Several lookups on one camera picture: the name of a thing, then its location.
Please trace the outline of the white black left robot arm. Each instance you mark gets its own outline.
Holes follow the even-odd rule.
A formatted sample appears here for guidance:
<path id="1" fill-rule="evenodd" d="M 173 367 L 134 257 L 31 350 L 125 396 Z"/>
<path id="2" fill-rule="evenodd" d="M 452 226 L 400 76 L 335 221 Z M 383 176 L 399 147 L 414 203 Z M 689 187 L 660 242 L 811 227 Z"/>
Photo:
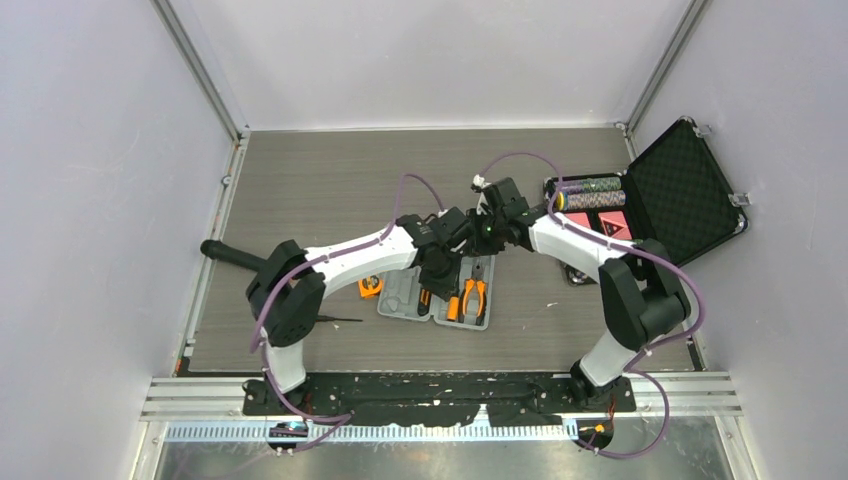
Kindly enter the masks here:
<path id="1" fill-rule="evenodd" d="M 304 340 L 325 298 L 373 275 L 416 268 L 424 290 L 449 300 L 458 292 L 462 251 L 473 235 L 472 221 L 453 207 L 426 218 L 403 215 L 335 245 L 280 244 L 247 291 L 256 318 L 251 348 L 261 352 L 270 403 L 284 414 L 305 405 Z"/>

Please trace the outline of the orange utility knife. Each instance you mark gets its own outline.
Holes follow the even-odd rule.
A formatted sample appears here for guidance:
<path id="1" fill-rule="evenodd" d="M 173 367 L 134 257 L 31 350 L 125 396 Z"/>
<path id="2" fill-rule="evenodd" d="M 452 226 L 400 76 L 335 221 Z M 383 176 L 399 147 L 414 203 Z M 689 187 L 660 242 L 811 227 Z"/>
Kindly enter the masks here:
<path id="1" fill-rule="evenodd" d="M 430 305 L 431 305 L 431 298 L 432 298 L 432 295 L 428 290 L 426 290 L 424 288 L 422 288 L 420 290 L 419 297 L 418 297 L 418 303 L 417 303 L 417 306 L 416 306 L 416 312 L 419 316 L 426 316 L 426 315 L 429 314 Z"/>

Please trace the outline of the orange black pliers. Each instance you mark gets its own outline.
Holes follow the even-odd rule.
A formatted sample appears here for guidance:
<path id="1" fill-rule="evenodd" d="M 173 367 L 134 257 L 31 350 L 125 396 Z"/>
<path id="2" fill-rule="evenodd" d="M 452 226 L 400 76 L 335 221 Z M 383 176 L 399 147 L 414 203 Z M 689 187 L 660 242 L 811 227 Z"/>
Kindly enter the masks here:
<path id="1" fill-rule="evenodd" d="M 480 261 L 471 267 L 460 298 L 460 313 L 463 323 L 473 323 L 482 326 L 487 308 L 487 284 L 483 274 L 485 269 Z"/>

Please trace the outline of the orange phillips screwdriver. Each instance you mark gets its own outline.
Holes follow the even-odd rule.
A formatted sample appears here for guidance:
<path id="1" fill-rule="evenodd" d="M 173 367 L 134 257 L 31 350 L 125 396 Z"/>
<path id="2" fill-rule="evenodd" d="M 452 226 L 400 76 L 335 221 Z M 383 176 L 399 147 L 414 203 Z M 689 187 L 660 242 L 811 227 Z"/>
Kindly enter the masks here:
<path id="1" fill-rule="evenodd" d="M 355 319 L 355 318 L 338 318 L 338 317 L 319 315 L 316 318 L 315 322 L 316 323 L 325 323 L 325 322 L 330 322 L 330 323 L 338 323 L 338 322 L 361 323 L 361 322 L 363 322 L 363 320 L 362 319 Z"/>

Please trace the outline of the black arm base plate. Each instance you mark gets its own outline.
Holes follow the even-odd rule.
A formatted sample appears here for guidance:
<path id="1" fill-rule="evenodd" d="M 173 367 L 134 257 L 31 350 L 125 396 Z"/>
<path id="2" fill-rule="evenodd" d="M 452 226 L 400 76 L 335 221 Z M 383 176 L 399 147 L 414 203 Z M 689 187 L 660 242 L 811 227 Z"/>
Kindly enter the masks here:
<path id="1" fill-rule="evenodd" d="M 636 409 L 626 378 L 583 395 L 568 374 L 545 372 L 311 373 L 283 399 L 266 379 L 242 390 L 247 416 L 306 414 L 349 426 L 466 426 L 479 412 L 496 427 L 551 426 L 562 414 Z"/>

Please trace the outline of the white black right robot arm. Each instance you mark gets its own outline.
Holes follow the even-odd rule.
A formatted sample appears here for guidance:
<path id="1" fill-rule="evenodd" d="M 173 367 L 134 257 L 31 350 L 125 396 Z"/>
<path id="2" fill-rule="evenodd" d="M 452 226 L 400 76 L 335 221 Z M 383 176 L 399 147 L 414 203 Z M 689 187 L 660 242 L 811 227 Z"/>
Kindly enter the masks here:
<path id="1" fill-rule="evenodd" d="M 598 409 L 637 355 L 690 316 L 678 269 L 656 240 L 614 239 L 570 220 L 553 204 L 530 206 L 511 178 L 488 182 L 477 175 L 472 189 L 480 195 L 470 213 L 477 252 L 493 255 L 506 245 L 520 246 L 574 267 L 599 285 L 605 331 L 571 367 L 569 385 L 577 406 Z"/>

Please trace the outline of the orange tape measure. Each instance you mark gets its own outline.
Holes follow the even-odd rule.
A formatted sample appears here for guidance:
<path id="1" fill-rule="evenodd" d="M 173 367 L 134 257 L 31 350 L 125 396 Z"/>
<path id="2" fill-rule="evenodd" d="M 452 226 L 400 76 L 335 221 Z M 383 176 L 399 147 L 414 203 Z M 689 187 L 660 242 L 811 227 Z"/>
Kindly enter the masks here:
<path id="1" fill-rule="evenodd" d="M 360 297 L 363 299 L 369 299 L 380 295 L 384 282 L 380 276 L 372 275 L 361 279 L 357 285 Z"/>

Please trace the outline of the small orange screwdriver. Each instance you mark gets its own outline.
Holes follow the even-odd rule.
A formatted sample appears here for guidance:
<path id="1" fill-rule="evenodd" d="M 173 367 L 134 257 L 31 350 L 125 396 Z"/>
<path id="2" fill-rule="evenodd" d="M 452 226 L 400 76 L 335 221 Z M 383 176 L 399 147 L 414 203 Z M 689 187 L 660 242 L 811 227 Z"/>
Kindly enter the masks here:
<path id="1" fill-rule="evenodd" d="M 452 296 L 448 301 L 448 307 L 446 311 L 446 320 L 449 322 L 456 322 L 459 318 L 460 314 L 460 298 L 458 296 Z"/>

